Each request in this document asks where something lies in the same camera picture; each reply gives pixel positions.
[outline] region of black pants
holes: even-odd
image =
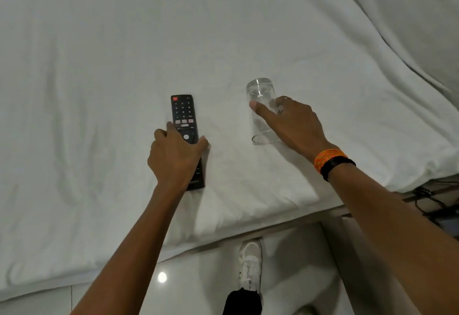
[[[256,291],[241,288],[233,291],[226,299],[223,315],[260,315],[261,298]]]

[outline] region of person's left hand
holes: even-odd
[[[189,144],[171,122],[166,127],[167,131],[155,131],[148,166],[158,179],[158,185],[171,184],[185,190],[209,142],[202,136],[197,144]]]

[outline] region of clear glass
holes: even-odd
[[[258,78],[252,80],[246,87],[247,99],[264,104],[267,108],[276,114],[279,110],[276,107],[276,92],[274,91],[273,82],[268,78]],[[252,115],[252,142],[254,144],[267,144],[278,142],[279,138],[276,133],[266,124],[266,122],[255,112]]]

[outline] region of black wristband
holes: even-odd
[[[356,166],[355,163],[351,159],[346,158],[345,156],[339,155],[327,161],[324,164],[324,166],[322,166],[322,168],[320,169],[320,174],[322,175],[324,180],[328,182],[328,174],[330,173],[330,171],[333,170],[339,164],[344,164],[344,163],[350,163]]]

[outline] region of shoe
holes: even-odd
[[[318,315],[318,312],[313,306],[305,305],[298,309],[293,315]]]
[[[260,239],[247,240],[239,250],[239,285],[260,293],[262,252]]]

